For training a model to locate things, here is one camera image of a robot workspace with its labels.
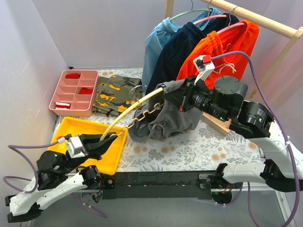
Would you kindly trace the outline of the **cream yellow hanger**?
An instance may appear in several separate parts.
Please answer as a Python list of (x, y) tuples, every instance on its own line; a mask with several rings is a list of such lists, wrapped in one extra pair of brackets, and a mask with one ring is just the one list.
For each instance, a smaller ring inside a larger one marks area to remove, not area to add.
[(130, 107), (128, 107), (124, 112), (122, 112), (118, 117), (116, 117), (116, 119), (107, 127), (107, 129), (105, 130), (105, 132), (103, 133), (103, 135), (100, 138), (100, 141), (104, 140), (105, 137), (109, 134), (110, 130), (122, 119), (124, 118), (130, 111), (132, 111), (133, 109), (135, 109), (136, 107), (138, 107), (140, 104), (142, 104), (143, 102), (145, 102), (146, 100), (150, 99), (151, 97), (155, 96), (156, 94), (160, 93), (163, 91), (163, 88), (160, 87), (154, 91), (152, 91), (151, 93), (149, 93), (148, 95), (145, 95), (144, 97), (142, 97), (141, 99), (137, 100), (134, 104), (132, 104)]

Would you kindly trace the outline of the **red sock back compartment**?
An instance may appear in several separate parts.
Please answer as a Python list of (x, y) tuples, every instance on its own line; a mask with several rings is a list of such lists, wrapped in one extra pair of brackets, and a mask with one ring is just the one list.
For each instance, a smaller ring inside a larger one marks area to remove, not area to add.
[(80, 78), (80, 74), (78, 73), (71, 73), (71, 74), (67, 74), (65, 76), (66, 79), (79, 79)]

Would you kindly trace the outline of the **pink hanger on orange shorts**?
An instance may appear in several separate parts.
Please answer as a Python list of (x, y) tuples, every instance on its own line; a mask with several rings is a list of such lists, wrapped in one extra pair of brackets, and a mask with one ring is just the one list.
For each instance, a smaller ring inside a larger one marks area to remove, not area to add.
[(225, 27), (225, 28), (223, 28), (223, 29), (221, 29), (220, 31), (218, 31), (217, 34), (221, 34), (222, 32), (225, 32), (225, 31), (227, 31), (227, 30), (229, 30), (229, 29), (231, 29), (231, 28), (234, 28), (234, 27), (238, 27), (238, 26), (245, 25), (245, 23), (243, 23), (243, 22), (237, 22), (237, 23), (231, 25), (231, 21), (232, 21), (232, 20), (231, 20), (231, 14), (234, 12), (234, 10), (235, 10), (237, 7), (239, 7), (239, 6), (234, 7), (234, 8), (231, 10), (231, 12), (229, 13), (229, 24), (228, 24), (228, 26)]

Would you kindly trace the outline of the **grey shorts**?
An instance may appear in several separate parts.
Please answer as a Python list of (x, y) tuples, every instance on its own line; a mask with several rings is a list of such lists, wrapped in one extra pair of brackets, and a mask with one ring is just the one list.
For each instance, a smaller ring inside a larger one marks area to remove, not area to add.
[(162, 93), (148, 99), (146, 104), (139, 107), (134, 118), (141, 119), (144, 111), (152, 111), (156, 103), (164, 104), (157, 107), (153, 113), (147, 113), (141, 121), (135, 121), (128, 130), (130, 138), (135, 142), (145, 142), (148, 139), (167, 139), (170, 135), (181, 133), (184, 130), (194, 130), (202, 116), (202, 112), (192, 108), (186, 112), (179, 112), (171, 102), (162, 98), (168, 92), (173, 92), (184, 84), (185, 80), (170, 81), (158, 84), (156, 88), (163, 88)]

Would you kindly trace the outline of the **orange shorts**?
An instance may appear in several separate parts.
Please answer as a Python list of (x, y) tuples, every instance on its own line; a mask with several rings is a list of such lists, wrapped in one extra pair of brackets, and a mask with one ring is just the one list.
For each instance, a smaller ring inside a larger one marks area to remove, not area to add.
[[(229, 28), (221, 33), (212, 31), (203, 38), (184, 61), (177, 80), (198, 75), (194, 59), (200, 55), (214, 57), (227, 52), (241, 51), (250, 56), (259, 35), (259, 26), (247, 20), (243, 20), (242, 23), (243, 25)], [(215, 69), (205, 80), (209, 89), (214, 87), (215, 80), (221, 76), (233, 76), (241, 80), (248, 61), (246, 57), (234, 54), (214, 60), (213, 63)]]

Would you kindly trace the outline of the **red sock middle compartment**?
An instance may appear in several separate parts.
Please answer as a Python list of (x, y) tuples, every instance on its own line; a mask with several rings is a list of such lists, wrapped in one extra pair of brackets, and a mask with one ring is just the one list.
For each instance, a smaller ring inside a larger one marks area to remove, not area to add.
[(82, 87), (79, 90), (80, 95), (91, 95), (93, 93), (93, 89), (87, 88), (87, 87)]

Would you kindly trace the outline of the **camouflage shorts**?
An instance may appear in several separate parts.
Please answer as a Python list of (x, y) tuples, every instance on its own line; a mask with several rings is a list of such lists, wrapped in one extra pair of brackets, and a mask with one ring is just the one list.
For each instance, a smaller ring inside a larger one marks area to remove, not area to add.
[(139, 78), (121, 75), (99, 77), (92, 112), (118, 116), (142, 96), (142, 82)]

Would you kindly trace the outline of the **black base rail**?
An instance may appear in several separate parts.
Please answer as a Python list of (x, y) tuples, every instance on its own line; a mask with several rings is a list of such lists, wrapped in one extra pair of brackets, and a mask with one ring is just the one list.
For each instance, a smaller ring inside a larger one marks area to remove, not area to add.
[(101, 185), (81, 190), (98, 203), (101, 199), (197, 198), (219, 204), (232, 201), (231, 189), (214, 184), (214, 171), (117, 172), (101, 175)]

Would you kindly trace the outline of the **red white striped sock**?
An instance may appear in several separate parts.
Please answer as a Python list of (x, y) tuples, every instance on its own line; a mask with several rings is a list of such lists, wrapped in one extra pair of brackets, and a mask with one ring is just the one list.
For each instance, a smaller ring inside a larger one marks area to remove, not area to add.
[(70, 109), (70, 106), (71, 106), (71, 104), (69, 104), (69, 103), (62, 103), (62, 102), (55, 103), (56, 108)]

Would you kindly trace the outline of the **red sock compartment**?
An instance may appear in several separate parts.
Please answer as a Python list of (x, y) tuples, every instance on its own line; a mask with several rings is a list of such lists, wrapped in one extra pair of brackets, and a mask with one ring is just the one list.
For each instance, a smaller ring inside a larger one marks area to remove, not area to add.
[(80, 74), (78, 73), (71, 73), (71, 74), (67, 74), (65, 76), (66, 79), (79, 79), (80, 78)]
[(87, 87), (82, 87), (79, 90), (80, 95), (91, 95), (93, 93), (93, 89), (87, 88)]

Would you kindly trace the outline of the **green hanger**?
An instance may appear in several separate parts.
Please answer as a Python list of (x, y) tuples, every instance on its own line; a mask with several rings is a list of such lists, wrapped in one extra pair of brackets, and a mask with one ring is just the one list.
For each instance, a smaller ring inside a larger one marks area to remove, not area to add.
[(172, 21), (172, 20), (174, 20), (174, 19), (176, 19), (178, 17), (181, 17), (183, 15), (186, 15), (186, 14), (190, 14), (190, 13), (194, 13), (194, 12), (204, 12), (204, 11), (209, 12), (210, 11), (210, 9), (203, 9), (203, 8), (201, 8), (201, 9), (194, 9), (194, 2), (192, 0), (190, 2), (191, 2), (191, 9), (190, 10), (184, 11), (182, 13), (179, 13), (179, 14), (171, 17), (170, 21)]

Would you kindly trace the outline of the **pink hanger on navy shorts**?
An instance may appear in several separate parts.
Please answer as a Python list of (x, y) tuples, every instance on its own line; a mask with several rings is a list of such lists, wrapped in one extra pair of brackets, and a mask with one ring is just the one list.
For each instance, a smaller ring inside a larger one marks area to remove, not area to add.
[(195, 21), (193, 24), (194, 25), (197, 25), (201, 22), (204, 22), (204, 21), (207, 21), (207, 20), (210, 20), (210, 19), (215, 19), (215, 18), (224, 18), (224, 17), (227, 17), (226, 15), (223, 15), (223, 14), (220, 14), (220, 15), (214, 15), (214, 16), (209, 16), (210, 13), (208, 13), (208, 16), (203, 18), (203, 19), (200, 19), (200, 20), (197, 20)]

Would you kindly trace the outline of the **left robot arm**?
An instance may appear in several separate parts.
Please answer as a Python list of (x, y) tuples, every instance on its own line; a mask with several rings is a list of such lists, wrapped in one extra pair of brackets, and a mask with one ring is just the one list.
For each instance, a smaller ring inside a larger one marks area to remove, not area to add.
[(82, 189), (95, 189), (101, 195), (108, 187), (106, 178), (95, 165), (84, 167), (74, 176), (68, 174), (88, 159), (101, 160), (118, 136), (103, 134), (71, 134), (59, 137), (53, 144), (65, 144), (65, 153), (47, 150), (33, 168), (34, 177), (18, 194), (5, 198), (9, 207), (8, 223), (27, 222), (41, 215), (51, 204)]

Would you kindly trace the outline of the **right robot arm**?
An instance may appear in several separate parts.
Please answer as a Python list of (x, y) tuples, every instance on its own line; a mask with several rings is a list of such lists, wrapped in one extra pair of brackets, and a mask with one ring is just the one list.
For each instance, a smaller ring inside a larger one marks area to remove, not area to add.
[(211, 175), (199, 177), (199, 183), (212, 189), (223, 189), (237, 183), (263, 183), (280, 192), (303, 190), (303, 155), (285, 140), (273, 114), (263, 105), (244, 99), (248, 86), (232, 76), (216, 80), (208, 89), (202, 80), (185, 79), (180, 88), (163, 98), (187, 112), (194, 108), (224, 122), (230, 130), (255, 143), (264, 154), (256, 164), (220, 164)]

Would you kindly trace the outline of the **wooden clothes rack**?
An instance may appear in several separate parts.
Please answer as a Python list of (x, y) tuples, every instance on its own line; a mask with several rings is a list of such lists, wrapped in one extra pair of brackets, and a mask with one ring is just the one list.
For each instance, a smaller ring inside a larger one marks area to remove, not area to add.
[[(236, 7), (235, 4), (229, 3), (225, 0), (202, 0), (205, 3), (210, 3), (214, 7), (217, 7), (219, 9), (230, 11)], [(173, 6), (174, 1), (173, 0), (165, 0), (164, 1), (164, 18), (167, 17), (173, 17)], [(283, 37), (289, 38), (289, 42), (285, 46), (285, 48), (281, 51), (281, 53), (278, 55), (277, 59), (271, 66), (271, 68), (268, 70), (268, 72), (263, 76), (262, 80), (260, 81), (260, 85), (263, 86), (270, 76), (276, 71), (279, 64), (282, 62), (282, 60), (285, 58), (285, 56), (289, 53), (289, 51), (293, 48), (295, 43), (301, 38), (303, 35), (303, 27), (300, 27), (298, 29), (291, 28), (287, 25), (281, 24), (277, 21), (274, 21), (272, 19), (269, 19), (265, 16), (259, 15), (255, 12), (249, 11), (242, 7), (237, 7), (234, 12), (232, 13), (235, 16), (241, 17), (245, 20), (249, 20), (260, 27), (263, 27), (267, 30), (270, 30), (274, 33), (277, 33), (279, 35), (282, 35)], [(230, 130), (228, 129), (228, 126), (230, 125), (230, 122), (221, 122), (219, 120), (216, 120), (214, 117), (211, 117), (209, 114), (203, 114), (202, 115), (202, 121), (207, 123), (209, 126), (211, 126), (214, 130), (219, 132), (220, 134), (226, 136)]]

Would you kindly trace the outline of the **pink divided organizer box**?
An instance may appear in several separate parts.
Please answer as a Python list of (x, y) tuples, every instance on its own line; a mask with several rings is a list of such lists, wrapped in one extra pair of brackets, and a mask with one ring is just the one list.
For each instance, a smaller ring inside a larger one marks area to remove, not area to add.
[[(80, 74), (79, 79), (66, 79), (71, 73)], [(92, 104), (96, 95), (99, 73), (97, 70), (64, 70), (49, 104), (49, 109), (58, 116), (89, 117), (92, 115)], [(82, 87), (93, 89), (91, 95), (80, 95)], [(55, 103), (69, 103), (70, 109), (56, 108)]]

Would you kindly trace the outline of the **yellow plastic tray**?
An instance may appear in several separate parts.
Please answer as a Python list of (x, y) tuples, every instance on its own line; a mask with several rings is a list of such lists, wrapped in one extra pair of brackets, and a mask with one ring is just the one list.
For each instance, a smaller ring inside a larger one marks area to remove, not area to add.
[[(71, 134), (72, 136), (81, 134), (102, 134), (107, 127), (108, 125), (103, 123), (91, 122), (73, 117), (64, 117), (56, 126), (51, 142), (53, 143), (58, 137), (67, 134)], [(116, 173), (128, 131), (127, 129), (118, 126), (113, 127), (111, 131), (116, 132), (119, 136), (111, 144), (107, 152), (102, 155), (102, 159), (88, 159), (80, 164), (80, 166), (87, 167), (95, 165), (100, 173), (107, 175), (114, 175)]]

